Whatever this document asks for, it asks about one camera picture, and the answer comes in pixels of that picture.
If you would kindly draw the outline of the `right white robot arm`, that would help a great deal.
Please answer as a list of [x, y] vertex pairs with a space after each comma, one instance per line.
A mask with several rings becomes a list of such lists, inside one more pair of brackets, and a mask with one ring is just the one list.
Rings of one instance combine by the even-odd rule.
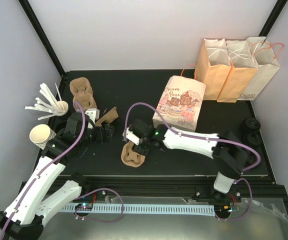
[[183, 150], [212, 159], [217, 167], [217, 176], [211, 189], [212, 198], [224, 201], [230, 189], [242, 175], [248, 163], [249, 151], [240, 142], [230, 141], [232, 134], [201, 134], [188, 132], [164, 124], [156, 128], [142, 120], [136, 120], [126, 128], [126, 139], [133, 143], [132, 150], [146, 156], [151, 146], [170, 150]]

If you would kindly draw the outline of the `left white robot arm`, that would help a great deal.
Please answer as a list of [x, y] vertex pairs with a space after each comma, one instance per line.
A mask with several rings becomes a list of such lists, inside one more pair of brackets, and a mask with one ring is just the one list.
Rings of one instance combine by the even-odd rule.
[[5, 236], [15, 240], [37, 240], [46, 224], [69, 202], [85, 200], [90, 195], [102, 191], [101, 188], [91, 190], [89, 182], [83, 175], [74, 174], [60, 189], [48, 198], [44, 198], [53, 182], [66, 167], [63, 157], [81, 140], [87, 123], [93, 122], [83, 112], [79, 117], [81, 117], [81, 130], [72, 145], [54, 159], [47, 156], [41, 157], [17, 198], [5, 211], [0, 211], [1, 240]]

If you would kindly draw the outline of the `black paper cup stack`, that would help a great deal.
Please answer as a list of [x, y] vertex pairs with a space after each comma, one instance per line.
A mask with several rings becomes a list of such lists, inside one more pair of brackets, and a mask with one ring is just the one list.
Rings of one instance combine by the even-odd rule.
[[65, 132], [67, 121], [62, 121], [55, 126], [54, 132], [57, 136], [61, 136]]

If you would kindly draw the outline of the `printed Cream Bear paper bag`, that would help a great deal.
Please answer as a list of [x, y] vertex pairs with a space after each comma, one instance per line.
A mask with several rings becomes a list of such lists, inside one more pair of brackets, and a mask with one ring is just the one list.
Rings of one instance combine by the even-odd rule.
[[204, 99], [206, 85], [182, 75], [169, 78], [153, 115], [153, 126], [156, 128], [166, 121], [171, 127], [194, 132]]

